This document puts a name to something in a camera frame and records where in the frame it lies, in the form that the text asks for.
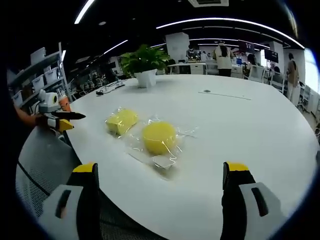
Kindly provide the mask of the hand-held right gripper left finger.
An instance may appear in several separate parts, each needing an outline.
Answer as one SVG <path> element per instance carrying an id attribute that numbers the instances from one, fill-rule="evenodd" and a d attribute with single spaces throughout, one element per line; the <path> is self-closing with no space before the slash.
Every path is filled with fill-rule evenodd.
<path id="1" fill-rule="evenodd" d="M 77 166 L 43 202 L 38 224 L 49 240 L 100 240 L 97 163 Z"/>

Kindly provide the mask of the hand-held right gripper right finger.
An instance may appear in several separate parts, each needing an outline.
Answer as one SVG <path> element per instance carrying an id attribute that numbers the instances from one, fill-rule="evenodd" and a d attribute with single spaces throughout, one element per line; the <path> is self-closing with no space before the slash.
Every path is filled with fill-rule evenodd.
<path id="1" fill-rule="evenodd" d="M 277 196 L 242 163 L 223 163 L 222 190 L 222 240 L 269 240 L 286 220 Z"/>

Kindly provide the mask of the person's left hand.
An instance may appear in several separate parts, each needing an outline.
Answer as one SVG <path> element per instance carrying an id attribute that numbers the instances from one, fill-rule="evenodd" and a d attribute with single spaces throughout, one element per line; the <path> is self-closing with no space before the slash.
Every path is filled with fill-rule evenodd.
<path id="1" fill-rule="evenodd" d="M 35 125 L 43 129 L 48 129 L 48 117 L 45 115 L 36 115 L 35 116 Z"/>

